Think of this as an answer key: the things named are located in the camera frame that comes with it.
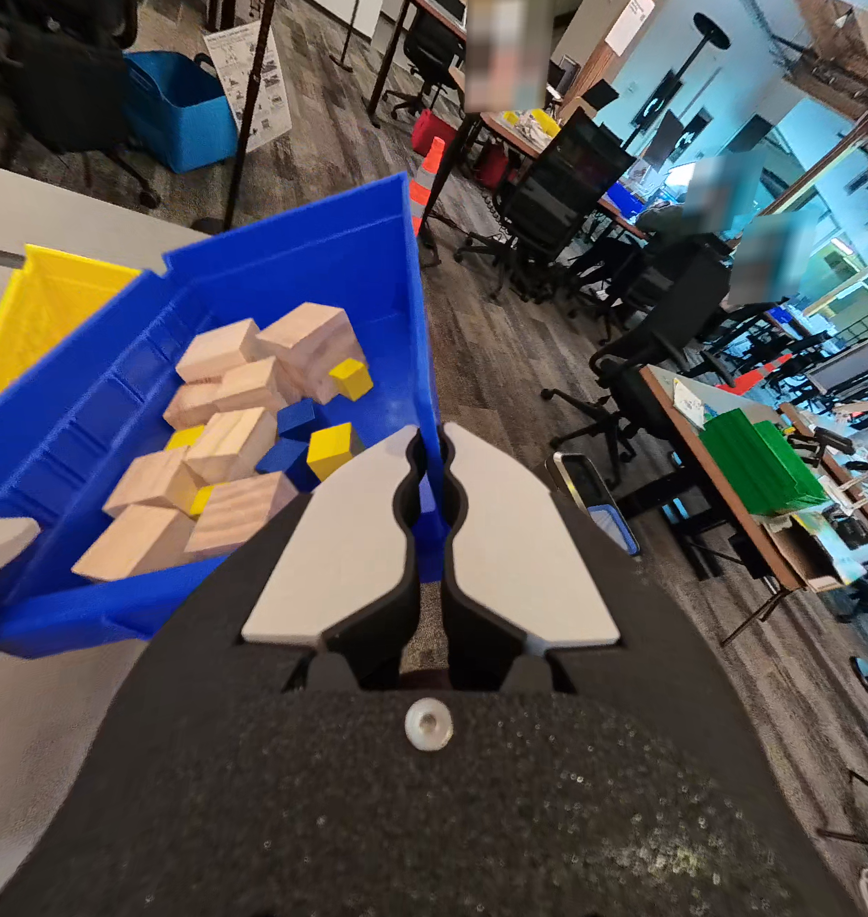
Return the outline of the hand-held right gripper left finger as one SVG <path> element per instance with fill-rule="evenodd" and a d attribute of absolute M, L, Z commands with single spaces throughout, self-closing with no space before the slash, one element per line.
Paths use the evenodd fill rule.
<path fill-rule="evenodd" d="M 334 471 L 242 626 L 249 644 L 403 648 L 420 618 L 413 527 L 427 457 L 407 425 Z"/>

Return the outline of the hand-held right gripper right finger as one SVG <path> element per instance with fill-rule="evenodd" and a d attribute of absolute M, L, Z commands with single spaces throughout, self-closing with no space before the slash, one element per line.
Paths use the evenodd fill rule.
<path fill-rule="evenodd" d="M 458 499 L 445 594 L 536 651 L 611 647 L 621 634 L 562 518 L 529 469 L 457 423 L 442 426 Z"/>

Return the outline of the pile of wooden cubes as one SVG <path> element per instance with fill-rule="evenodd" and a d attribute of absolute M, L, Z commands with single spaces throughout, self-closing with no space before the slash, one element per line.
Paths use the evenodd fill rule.
<path fill-rule="evenodd" d="M 242 546 L 305 488 L 290 472 L 257 470 L 279 444 L 281 412 L 327 405 L 345 392 L 346 370 L 365 369 L 337 305 L 304 302 L 265 328 L 245 318 L 197 335 L 163 413 L 172 440 L 128 464 L 72 573 L 112 583 Z"/>

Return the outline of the yellow plastic bin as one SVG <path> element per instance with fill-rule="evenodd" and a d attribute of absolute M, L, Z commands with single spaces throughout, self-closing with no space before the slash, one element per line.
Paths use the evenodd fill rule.
<path fill-rule="evenodd" d="M 141 276 L 141 269 L 27 244 L 0 300 L 0 394 Z"/>

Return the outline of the blue plastic bin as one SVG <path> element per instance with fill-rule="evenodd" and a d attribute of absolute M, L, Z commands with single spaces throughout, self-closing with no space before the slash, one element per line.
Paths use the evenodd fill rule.
<path fill-rule="evenodd" d="M 165 256 L 0 395 L 0 517 L 40 532 L 0 570 L 0 652 L 41 659 L 151 639 L 222 557 L 94 584 L 73 564 L 107 527 L 104 498 L 137 456 L 162 446 L 175 365 L 193 337 L 302 302 L 342 307 L 374 389 L 325 407 L 366 447 L 417 425 L 428 452 L 415 526 L 419 573 L 442 568 L 443 461 L 437 386 L 409 179 L 398 173 Z"/>

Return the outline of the black waste bin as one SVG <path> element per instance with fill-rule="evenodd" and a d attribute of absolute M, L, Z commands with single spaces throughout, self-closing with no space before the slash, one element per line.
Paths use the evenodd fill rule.
<path fill-rule="evenodd" d="M 641 546 L 625 520 L 599 470 L 583 453 L 554 451 L 544 468 L 555 487 L 628 556 L 637 557 Z"/>

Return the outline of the stack of green bins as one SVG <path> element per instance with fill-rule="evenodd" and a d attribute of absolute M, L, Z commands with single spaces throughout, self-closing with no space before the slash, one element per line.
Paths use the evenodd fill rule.
<path fill-rule="evenodd" d="M 735 409 L 707 418 L 699 437 L 751 514 L 803 512 L 828 500 L 817 476 L 771 422 L 752 423 Z"/>

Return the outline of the small orange traffic cone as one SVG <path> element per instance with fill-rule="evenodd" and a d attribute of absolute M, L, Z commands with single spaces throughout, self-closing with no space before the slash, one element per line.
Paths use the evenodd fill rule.
<path fill-rule="evenodd" d="M 761 384 L 771 373 L 778 370 L 782 365 L 793 357 L 791 353 L 781 354 L 773 361 L 766 362 L 758 367 L 749 370 L 736 377 L 736 384 L 731 387 L 734 395 L 746 395 L 756 386 Z"/>

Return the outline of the black mesh office chair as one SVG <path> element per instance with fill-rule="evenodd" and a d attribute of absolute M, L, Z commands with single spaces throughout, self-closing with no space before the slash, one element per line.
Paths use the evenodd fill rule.
<path fill-rule="evenodd" d="M 539 157 L 497 191 L 504 237 L 467 235 L 453 258 L 487 257 L 496 269 L 488 298 L 516 290 L 542 302 L 556 289 L 557 260 L 601 198 L 634 164 L 610 130 L 578 108 Z"/>

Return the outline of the red bag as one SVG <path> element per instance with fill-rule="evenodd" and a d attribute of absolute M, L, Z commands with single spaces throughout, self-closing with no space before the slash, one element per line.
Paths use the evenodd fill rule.
<path fill-rule="evenodd" d="M 425 108 L 418 116 L 412 130 L 412 149 L 416 154 L 425 157 L 435 139 L 441 139 L 446 148 L 451 144 L 456 133 L 454 127 L 435 115 L 431 109 Z"/>
<path fill-rule="evenodd" d="M 512 165 L 504 147 L 488 141 L 473 167 L 475 181 L 489 191 L 496 191 L 510 176 Z"/>

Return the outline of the printed paper on black stand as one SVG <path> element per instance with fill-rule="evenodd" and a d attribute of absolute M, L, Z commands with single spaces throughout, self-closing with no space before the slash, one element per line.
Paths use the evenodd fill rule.
<path fill-rule="evenodd" d="M 205 46 L 211 54 L 230 106 L 233 106 L 231 81 L 242 76 L 242 68 L 246 62 L 251 63 L 246 81 L 245 103 L 237 124 L 236 153 L 224 215 L 221 218 L 200 217 L 191 224 L 193 230 L 206 235 L 218 235 L 232 228 L 248 144 L 254 136 L 260 145 L 268 139 L 273 139 L 278 135 L 283 121 L 278 106 L 267 102 L 267 106 L 262 107 L 258 103 L 267 51 L 271 52 L 270 62 L 277 63 L 277 49 L 271 35 L 275 5 L 274 1 L 262 3 L 256 38 L 253 37 L 253 23 L 204 35 Z"/>

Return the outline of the wooden column with paper notice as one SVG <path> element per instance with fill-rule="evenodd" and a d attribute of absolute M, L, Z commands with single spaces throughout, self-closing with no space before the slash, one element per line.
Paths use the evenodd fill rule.
<path fill-rule="evenodd" d="M 582 2 L 588 12 L 589 37 L 598 40 L 581 63 L 564 97 L 566 109 L 578 107 L 584 95 L 600 83 L 611 85 L 643 36 L 660 2 Z"/>

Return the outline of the black pole stand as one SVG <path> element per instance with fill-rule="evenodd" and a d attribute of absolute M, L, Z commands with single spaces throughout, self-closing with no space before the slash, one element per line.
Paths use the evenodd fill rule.
<path fill-rule="evenodd" d="M 352 4 L 350 17 L 348 20 L 348 26 L 345 32 L 345 37 L 342 42 L 340 51 L 337 54 L 330 53 L 328 55 L 328 59 L 330 60 L 330 62 L 335 64 L 337 68 L 339 68 L 342 72 L 348 75 L 352 75 L 354 73 L 353 67 L 348 63 L 348 51 L 349 51 L 349 46 L 351 44 L 351 40 L 355 34 L 355 27 L 356 27 L 357 19 L 359 17 L 359 10 L 360 10 L 361 3 L 362 1 L 354 1 Z"/>

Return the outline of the dark wall poster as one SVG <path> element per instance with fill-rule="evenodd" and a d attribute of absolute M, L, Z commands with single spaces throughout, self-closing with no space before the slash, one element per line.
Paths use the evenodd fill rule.
<path fill-rule="evenodd" d="M 683 80 L 673 70 L 669 70 L 652 91 L 640 112 L 634 118 L 634 125 L 639 132 L 647 131 L 668 107 L 673 98 L 680 92 Z"/>

